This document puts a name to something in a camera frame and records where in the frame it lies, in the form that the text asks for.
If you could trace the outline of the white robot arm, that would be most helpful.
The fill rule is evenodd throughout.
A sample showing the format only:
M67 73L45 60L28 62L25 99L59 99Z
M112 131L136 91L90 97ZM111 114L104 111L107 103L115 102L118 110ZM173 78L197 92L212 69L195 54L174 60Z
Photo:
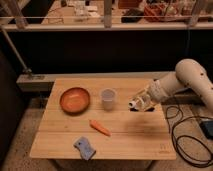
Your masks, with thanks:
M190 88L213 113L213 83L205 68L193 59L183 59L175 66L175 71L153 81L148 86L148 94L156 103L161 103L173 94Z

